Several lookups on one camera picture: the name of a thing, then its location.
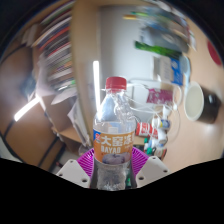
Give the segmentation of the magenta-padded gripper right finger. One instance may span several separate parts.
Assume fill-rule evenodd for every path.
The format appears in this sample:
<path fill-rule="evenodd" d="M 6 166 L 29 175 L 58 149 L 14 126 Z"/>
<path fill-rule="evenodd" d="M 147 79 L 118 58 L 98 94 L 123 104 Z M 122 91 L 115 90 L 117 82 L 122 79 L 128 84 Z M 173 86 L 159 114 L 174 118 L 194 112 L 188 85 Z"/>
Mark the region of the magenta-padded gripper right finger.
<path fill-rule="evenodd" d="M 140 188 L 170 174 L 167 166 L 157 157 L 132 149 L 130 179 L 133 188 Z"/>

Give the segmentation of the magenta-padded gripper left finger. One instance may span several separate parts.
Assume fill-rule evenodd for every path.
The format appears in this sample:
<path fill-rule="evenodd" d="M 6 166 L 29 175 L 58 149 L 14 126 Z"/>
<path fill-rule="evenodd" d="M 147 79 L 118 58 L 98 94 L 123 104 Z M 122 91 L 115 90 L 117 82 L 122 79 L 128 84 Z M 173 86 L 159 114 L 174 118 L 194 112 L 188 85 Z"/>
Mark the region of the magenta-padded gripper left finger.
<path fill-rule="evenodd" d="M 78 156 L 64 152 L 60 169 L 56 175 L 83 188 L 94 186 L 94 151 L 89 150 Z"/>

